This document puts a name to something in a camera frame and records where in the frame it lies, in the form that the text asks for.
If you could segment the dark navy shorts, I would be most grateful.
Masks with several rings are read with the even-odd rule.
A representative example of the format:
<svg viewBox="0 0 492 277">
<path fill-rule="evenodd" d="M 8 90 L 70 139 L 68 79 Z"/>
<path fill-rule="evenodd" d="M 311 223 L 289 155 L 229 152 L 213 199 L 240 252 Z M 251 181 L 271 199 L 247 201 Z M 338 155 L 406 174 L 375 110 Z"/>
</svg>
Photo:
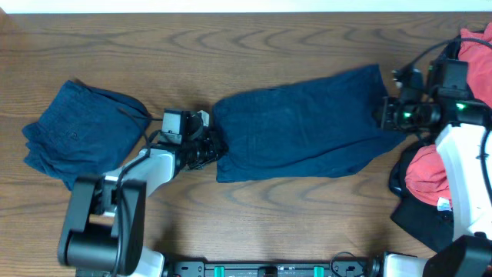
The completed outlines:
<svg viewBox="0 0 492 277">
<path fill-rule="evenodd" d="M 354 175 L 405 140 L 372 113 L 387 90 L 378 65 L 223 98 L 212 109 L 228 152 L 218 182 Z"/>
</svg>

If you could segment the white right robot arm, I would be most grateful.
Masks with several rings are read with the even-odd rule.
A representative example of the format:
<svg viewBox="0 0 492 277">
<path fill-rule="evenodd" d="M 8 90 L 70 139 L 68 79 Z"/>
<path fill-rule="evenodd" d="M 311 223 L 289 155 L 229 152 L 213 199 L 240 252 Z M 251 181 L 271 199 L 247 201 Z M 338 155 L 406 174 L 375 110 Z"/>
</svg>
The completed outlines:
<svg viewBox="0 0 492 277">
<path fill-rule="evenodd" d="M 383 276 L 482 276 L 491 265 L 490 108 L 477 100 L 384 98 L 381 128 L 436 134 L 454 214 L 452 243 L 430 259 L 386 254 Z"/>
</svg>

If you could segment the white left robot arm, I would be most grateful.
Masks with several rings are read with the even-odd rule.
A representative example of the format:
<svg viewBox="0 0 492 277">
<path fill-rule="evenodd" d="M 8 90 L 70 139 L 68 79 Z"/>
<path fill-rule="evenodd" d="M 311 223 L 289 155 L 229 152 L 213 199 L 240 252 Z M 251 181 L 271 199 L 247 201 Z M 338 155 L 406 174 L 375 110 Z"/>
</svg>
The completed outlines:
<svg viewBox="0 0 492 277">
<path fill-rule="evenodd" d="M 104 175 L 76 178 L 58 244 L 61 265 L 102 276 L 130 276 L 143 258 L 146 199 L 182 169 L 218 161 L 226 143 L 214 129 L 183 136 L 155 131 L 127 165 Z"/>
</svg>

